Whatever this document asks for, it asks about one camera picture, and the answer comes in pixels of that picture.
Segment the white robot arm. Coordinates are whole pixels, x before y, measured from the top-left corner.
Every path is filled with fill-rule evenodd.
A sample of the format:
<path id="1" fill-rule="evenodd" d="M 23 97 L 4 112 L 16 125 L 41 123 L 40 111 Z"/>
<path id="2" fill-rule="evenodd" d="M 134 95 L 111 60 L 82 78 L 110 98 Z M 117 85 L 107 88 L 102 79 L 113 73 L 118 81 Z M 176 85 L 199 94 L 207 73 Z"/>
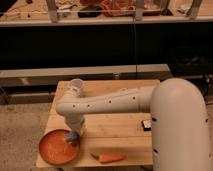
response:
<path id="1" fill-rule="evenodd" d="M 151 114 L 154 171 L 213 171 L 213 153 L 205 100 L 189 81 L 171 78 L 156 86 L 85 97 L 74 79 L 56 104 L 67 126 L 82 132 L 85 114 Z"/>

